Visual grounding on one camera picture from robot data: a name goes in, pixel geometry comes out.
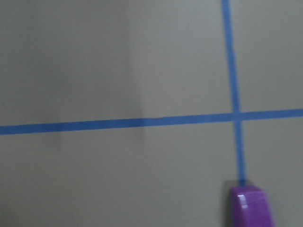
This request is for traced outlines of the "purple trapezoid block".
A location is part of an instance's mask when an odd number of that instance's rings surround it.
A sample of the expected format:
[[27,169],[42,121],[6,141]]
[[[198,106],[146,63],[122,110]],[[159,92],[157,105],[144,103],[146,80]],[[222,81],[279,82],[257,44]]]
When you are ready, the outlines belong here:
[[274,227],[267,194],[254,186],[236,186],[230,189],[234,227]]

